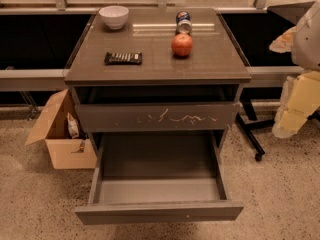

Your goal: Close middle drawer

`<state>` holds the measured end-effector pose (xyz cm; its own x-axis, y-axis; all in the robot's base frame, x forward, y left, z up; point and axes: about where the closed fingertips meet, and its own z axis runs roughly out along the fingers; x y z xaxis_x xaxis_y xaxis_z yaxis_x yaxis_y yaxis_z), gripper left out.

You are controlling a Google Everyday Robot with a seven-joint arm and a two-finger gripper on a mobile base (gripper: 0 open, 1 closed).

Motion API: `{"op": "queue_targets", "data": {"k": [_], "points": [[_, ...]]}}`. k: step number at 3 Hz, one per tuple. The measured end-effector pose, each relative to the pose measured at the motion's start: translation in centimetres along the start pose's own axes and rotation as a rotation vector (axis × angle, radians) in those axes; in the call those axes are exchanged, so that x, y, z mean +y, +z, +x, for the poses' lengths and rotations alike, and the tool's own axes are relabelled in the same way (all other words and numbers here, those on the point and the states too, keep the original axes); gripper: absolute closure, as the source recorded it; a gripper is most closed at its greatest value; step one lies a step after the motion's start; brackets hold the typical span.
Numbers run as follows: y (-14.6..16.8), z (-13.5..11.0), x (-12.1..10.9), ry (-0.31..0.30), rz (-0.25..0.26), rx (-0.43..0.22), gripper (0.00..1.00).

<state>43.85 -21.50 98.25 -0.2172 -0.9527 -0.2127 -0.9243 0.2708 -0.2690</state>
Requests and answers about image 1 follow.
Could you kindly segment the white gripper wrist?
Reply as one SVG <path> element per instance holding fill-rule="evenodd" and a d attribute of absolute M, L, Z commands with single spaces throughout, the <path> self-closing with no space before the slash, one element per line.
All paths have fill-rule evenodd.
<path fill-rule="evenodd" d="M 278 138 L 297 134 L 319 107 L 320 72 L 307 71 L 296 78 L 288 76 L 283 84 L 272 133 Z"/>

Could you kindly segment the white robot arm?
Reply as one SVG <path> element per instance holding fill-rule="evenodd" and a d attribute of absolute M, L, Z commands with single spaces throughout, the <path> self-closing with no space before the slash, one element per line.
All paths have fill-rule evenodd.
<path fill-rule="evenodd" d="M 320 107 L 320 0 L 295 27 L 278 36 L 269 49 L 276 53 L 290 52 L 292 62 L 304 69 L 296 78 L 288 76 L 284 82 L 272 128 L 276 137 L 289 138 Z"/>

